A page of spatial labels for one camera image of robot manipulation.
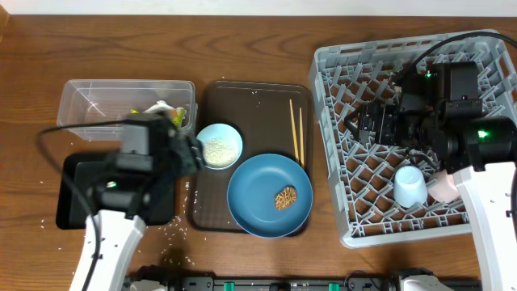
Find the light blue rice bowl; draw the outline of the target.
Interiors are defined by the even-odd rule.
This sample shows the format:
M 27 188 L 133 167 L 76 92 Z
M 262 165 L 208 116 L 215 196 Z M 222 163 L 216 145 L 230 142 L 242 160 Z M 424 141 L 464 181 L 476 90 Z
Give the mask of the light blue rice bowl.
M 241 134 L 228 124 L 210 124 L 197 134 L 197 139 L 202 143 L 203 157 L 209 169 L 231 167 L 243 151 Z

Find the yellow foil snack wrapper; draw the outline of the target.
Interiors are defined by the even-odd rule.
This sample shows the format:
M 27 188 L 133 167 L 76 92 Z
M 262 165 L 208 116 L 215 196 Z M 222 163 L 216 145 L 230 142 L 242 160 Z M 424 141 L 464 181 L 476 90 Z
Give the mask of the yellow foil snack wrapper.
M 138 111 L 136 109 L 131 109 L 130 113 L 131 114 L 145 113 L 145 110 Z M 172 112 L 172 114 L 170 116 L 168 116 L 167 114 L 163 114 L 163 113 L 158 113 L 158 114 L 168 117 L 170 119 L 170 121 L 173 123 L 173 125 L 175 125 L 177 127 L 181 127 L 183 118 L 186 114 L 186 109 L 185 108 L 175 108 L 175 110 Z

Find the light blue plastic cup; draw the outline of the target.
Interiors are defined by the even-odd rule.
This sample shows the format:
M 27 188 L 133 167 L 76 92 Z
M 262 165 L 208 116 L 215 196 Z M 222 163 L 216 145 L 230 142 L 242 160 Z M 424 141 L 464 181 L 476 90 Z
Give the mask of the light blue plastic cup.
M 422 205 L 427 200 L 423 173 L 414 166 L 403 166 L 395 173 L 394 200 L 404 208 Z

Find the dark blue plate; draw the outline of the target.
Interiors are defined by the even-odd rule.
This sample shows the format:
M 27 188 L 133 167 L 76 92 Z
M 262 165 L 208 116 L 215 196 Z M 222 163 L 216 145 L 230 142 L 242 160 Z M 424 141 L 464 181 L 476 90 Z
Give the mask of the dark blue plate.
M 296 199 L 283 209 L 275 202 L 285 188 Z M 242 163 L 230 178 L 227 205 L 232 218 L 247 233 L 281 238 L 298 231 L 313 207 L 309 176 L 295 161 L 279 154 L 260 154 Z

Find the brown noodle cake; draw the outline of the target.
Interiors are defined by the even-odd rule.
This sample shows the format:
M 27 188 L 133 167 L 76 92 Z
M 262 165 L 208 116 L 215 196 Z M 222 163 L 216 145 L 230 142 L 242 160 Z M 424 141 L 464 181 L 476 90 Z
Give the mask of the brown noodle cake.
M 284 210 L 297 200 L 297 191 L 294 187 L 286 187 L 275 195 L 274 202 L 277 210 Z

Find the white tissue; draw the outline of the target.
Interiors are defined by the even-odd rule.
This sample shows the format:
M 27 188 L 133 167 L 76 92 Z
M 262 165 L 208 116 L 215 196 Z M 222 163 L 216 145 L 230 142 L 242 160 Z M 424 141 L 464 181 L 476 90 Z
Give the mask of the white tissue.
M 158 100 L 154 105 L 145 110 L 145 113 L 158 114 L 163 113 L 170 116 L 175 110 L 174 107 L 170 106 L 166 101 Z

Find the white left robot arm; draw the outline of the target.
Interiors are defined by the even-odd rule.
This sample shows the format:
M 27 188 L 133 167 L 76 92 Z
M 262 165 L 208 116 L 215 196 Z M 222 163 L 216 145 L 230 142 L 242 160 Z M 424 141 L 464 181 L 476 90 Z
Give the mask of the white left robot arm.
M 146 228 L 169 222 L 178 179 L 204 169 L 202 143 L 164 114 L 121 122 L 122 143 L 98 177 L 78 193 L 87 205 L 86 232 L 72 290 L 119 290 Z

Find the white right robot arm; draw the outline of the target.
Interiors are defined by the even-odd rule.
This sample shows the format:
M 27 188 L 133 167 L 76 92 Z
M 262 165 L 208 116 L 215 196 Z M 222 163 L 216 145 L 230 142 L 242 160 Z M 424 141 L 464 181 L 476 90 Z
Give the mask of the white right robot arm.
M 516 124 L 484 116 L 473 61 L 397 80 L 396 105 L 363 103 L 343 119 L 354 139 L 430 150 L 467 209 L 485 290 L 516 288 Z

